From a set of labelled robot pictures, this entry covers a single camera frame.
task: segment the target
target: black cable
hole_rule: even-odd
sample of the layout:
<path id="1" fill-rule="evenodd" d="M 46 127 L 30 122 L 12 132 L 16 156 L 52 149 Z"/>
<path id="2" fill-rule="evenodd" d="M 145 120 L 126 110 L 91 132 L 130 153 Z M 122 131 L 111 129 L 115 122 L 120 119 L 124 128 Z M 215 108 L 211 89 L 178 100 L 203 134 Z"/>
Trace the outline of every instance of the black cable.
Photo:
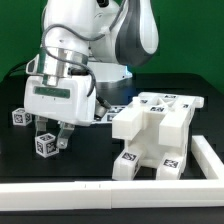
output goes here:
<path id="1" fill-rule="evenodd" d="M 25 69 L 18 69 L 24 65 L 26 65 L 29 61 L 24 61 L 24 62 L 21 62 L 21 63 L 18 63 L 16 64 L 15 66 L 13 66 L 7 73 L 6 75 L 4 76 L 3 80 L 7 80 L 10 75 L 14 72 L 18 72 L 18 71 L 22 71 L 22 70 L 25 70 Z"/>
<path id="2" fill-rule="evenodd" d="M 98 94 L 96 95 L 96 99 L 98 100 L 98 102 L 100 103 L 102 107 L 106 108 L 107 110 L 111 108 L 111 105 Z"/>

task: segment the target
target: white plastic block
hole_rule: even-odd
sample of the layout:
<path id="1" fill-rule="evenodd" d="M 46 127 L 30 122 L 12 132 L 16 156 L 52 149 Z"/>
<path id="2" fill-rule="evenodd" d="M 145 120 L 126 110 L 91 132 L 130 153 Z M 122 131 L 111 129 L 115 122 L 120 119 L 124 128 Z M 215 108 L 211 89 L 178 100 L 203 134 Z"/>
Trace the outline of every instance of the white plastic block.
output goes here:
<path id="1" fill-rule="evenodd" d="M 44 158 L 59 153 L 59 149 L 55 145 L 55 138 L 50 133 L 35 137 L 36 153 Z"/>
<path id="2" fill-rule="evenodd" d="M 193 136 L 191 150 L 207 179 L 223 179 L 224 165 L 204 136 Z"/>
<path id="3" fill-rule="evenodd" d="M 18 108 L 12 112 L 12 120 L 14 125 L 26 126 L 32 122 L 32 115 L 24 108 Z"/>
<path id="4" fill-rule="evenodd" d="M 111 182 L 0 185 L 0 211 L 92 208 L 111 208 Z"/>
<path id="5" fill-rule="evenodd" d="M 112 208 L 224 205 L 220 180 L 114 181 L 112 186 Z"/>
<path id="6" fill-rule="evenodd" d="M 144 152 L 139 161 L 140 166 L 163 168 L 161 172 L 166 174 L 161 175 L 165 179 L 168 176 L 178 179 L 186 165 L 189 124 L 195 108 L 201 108 L 203 102 L 201 97 L 140 93 L 112 120 L 113 138 L 124 139 L 125 150 L 128 152 L 133 148 Z M 181 166 L 178 168 L 180 172 L 178 169 L 176 172 L 163 167 L 165 153 L 181 157 Z M 129 180 L 128 175 L 122 177 L 123 180 Z"/>
<path id="7" fill-rule="evenodd" d="M 159 126 L 159 144 L 173 147 L 181 147 L 185 132 L 188 132 L 186 120 L 189 111 L 170 111 L 164 117 Z"/>
<path id="8" fill-rule="evenodd" d="M 132 103 L 114 117 L 112 137 L 132 140 L 142 128 L 142 119 L 142 109 Z"/>
<path id="9" fill-rule="evenodd" d="M 139 159 L 142 152 L 136 150 L 123 150 L 114 162 L 112 179 L 114 180 L 133 180 L 138 172 Z"/>
<path id="10" fill-rule="evenodd" d="M 156 172 L 156 180 L 179 180 L 184 157 L 165 153 Z"/>

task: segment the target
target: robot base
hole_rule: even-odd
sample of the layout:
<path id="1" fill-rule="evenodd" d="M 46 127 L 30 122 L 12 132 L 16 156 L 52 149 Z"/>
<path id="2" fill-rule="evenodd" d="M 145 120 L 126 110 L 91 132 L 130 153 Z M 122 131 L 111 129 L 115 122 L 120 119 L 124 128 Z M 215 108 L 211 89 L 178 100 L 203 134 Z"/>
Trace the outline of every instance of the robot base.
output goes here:
<path id="1" fill-rule="evenodd" d="M 99 62 L 89 62 L 88 66 L 96 76 L 98 89 L 117 88 L 131 82 L 132 73 L 127 66 Z"/>

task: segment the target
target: small cube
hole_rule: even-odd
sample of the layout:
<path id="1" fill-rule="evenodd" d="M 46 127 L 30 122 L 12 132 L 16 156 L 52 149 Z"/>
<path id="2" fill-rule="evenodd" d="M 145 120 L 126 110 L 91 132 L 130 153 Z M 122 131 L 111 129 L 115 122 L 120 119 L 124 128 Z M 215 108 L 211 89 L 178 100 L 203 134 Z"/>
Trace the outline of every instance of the small cube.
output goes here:
<path id="1" fill-rule="evenodd" d="M 156 180 L 179 180 L 183 156 L 165 153 L 156 172 Z"/>
<path id="2" fill-rule="evenodd" d="M 12 112 L 12 120 L 14 125 L 26 126 L 32 122 L 32 115 L 24 108 L 18 108 Z"/>
<path id="3" fill-rule="evenodd" d="M 56 137 L 50 133 L 35 137 L 36 153 L 47 158 L 59 153 L 55 145 Z"/>
<path id="4" fill-rule="evenodd" d="M 139 150 L 128 152 L 124 149 L 114 162 L 112 179 L 133 180 L 140 168 L 139 159 L 141 155 L 142 152 Z"/>

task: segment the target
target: black table surface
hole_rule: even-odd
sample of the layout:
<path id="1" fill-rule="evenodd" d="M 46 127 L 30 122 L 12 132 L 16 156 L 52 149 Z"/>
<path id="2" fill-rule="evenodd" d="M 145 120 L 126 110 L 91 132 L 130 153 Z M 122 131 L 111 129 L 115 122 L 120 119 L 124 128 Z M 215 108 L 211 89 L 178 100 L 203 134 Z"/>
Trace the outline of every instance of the black table surface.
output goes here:
<path id="1" fill-rule="evenodd" d="M 23 107 L 27 77 L 14 76 L 0 84 L 0 183 L 111 180 L 113 162 L 123 150 L 123 141 L 112 139 L 111 124 L 76 127 L 66 150 L 49 158 L 36 154 L 34 122 L 13 126 L 12 111 Z M 204 135 L 224 160 L 224 95 L 195 74 L 138 74 L 129 85 L 98 90 L 112 105 L 127 105 L 140 92 L 201 96 L 191 135 Z M 48 132 L 57 135 L 56 121 Z M 188 161 L 181 179 L 204 179 L 188 147 Z M 155 170 L 141 168 L 136 180 L 155 178 Z M 144 208 L 0 212 L 0 223 L 223 223 L 224 208 Z"/>

